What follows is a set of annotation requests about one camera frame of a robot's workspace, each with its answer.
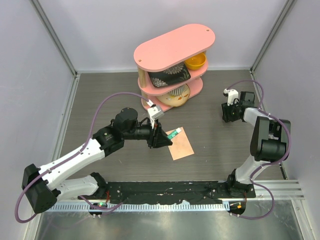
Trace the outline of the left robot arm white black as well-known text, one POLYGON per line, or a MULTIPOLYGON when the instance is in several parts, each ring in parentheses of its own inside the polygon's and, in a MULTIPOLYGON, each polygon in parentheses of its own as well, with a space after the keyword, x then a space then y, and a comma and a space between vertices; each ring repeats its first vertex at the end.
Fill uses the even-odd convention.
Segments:
POLYGON ((124 108, 110 124, 90 136, 87 143, 65 156, 42 165, 30 164, 24 169, 22 190, 36 214, 50 209, 59 200, 75 196, 93 196, 100 200, 107 192, 104 179, 92 173, 82 179, 68 177, 124 147, 126 140, 145 140, 149 148, 162 148, 173 143, 163 131, 159 118, 164 115, 158 105, 147 110, 148 116, 138 121, 138 112, 124 108))

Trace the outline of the pink envelope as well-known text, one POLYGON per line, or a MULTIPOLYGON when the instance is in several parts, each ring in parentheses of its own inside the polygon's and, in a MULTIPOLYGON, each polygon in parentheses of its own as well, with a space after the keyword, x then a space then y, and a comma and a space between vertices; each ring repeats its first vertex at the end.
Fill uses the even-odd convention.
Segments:
POLYGON ((168 147, 174 161, 193 155, 195 152, 190 144, 184 128, 179 127, 180 132, 172 139, 172 145, 168 147))

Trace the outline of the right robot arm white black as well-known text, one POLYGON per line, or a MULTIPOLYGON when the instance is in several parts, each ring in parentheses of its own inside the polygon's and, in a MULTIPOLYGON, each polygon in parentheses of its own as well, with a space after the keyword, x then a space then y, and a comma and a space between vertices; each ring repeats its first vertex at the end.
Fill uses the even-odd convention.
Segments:
POLYGON ((277 121, 255 107, 253 92, 224 89, 223 95, 227 102, 221 105, 222 119, 226 123, 241 120, 253 126, 250 155, 232 171, 225 183, 226 193, 236 198, 248 195, 253 190, 253 181, 272 163, 288 157, 291 123, 288 120, 277 121))

